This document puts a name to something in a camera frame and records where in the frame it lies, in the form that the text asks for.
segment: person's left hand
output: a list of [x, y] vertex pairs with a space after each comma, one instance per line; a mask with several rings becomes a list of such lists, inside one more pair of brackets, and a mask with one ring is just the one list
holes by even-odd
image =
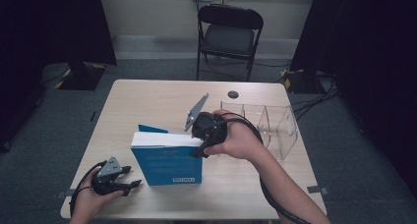
[[92, 170], [80, 186], [80, 192], [77, 196], [76, 206], [70, 223], [89, 223], [105, 204], [124, 194], [123, 191], [117, 191], [105, 196], [95, 193], [91, 188], [91, 181], [92, 177], [99, 170], [99, 167]]

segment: blue book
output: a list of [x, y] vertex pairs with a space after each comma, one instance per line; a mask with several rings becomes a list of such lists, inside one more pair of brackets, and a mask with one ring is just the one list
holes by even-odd
[[136, 132], [131, 149], [150, 186], [200, 184], [203, 159], [190, 153], [201, 144], [189, 135]]

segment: chair seat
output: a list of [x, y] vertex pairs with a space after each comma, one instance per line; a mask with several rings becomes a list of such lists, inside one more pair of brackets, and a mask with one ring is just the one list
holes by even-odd
[[250, 56], [254, 45], [251, 29], [210, 25], [202, 45], [203, 51]]

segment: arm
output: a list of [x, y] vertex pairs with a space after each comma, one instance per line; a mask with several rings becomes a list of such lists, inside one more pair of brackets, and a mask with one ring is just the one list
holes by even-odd
[[[227, 113], [216, 110], [214, 114]], [[233, 115], [224, 115], [229, 119]], [[276, 159], [244, 124], [228, 123], [227, 138], [223, 143], [205, 149], [205, 154], [226, 153], [235, 158], [247, 159], [257, 169], [273, 199], [289, 212], [310, 223], [329, 223], [322, 210], [288, 176]], [[280, 213], [282, 223], [291, 223]]]
[[105, 196], [96, 194], [91, 189], [91, 181], [94, 174], [99, 170], [100, 168], [95, 168], [89, 173], [86, 180], [81, 185], [70, 224], [89, 223], [105, 204], [123, 194], [123, 191], [117, 191]]

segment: forearm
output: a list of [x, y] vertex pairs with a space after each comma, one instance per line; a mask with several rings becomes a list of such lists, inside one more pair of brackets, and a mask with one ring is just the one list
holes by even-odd
[[267, 149], [260, 148], [256, 154], [250, 161], [259, 172], [270, 195], [280, 206], [308, 222], [329, 223], [320, 208], [288, 176]]
[[70, 224], [88, 224], [89, 218], [73, 216], [71, 217]]

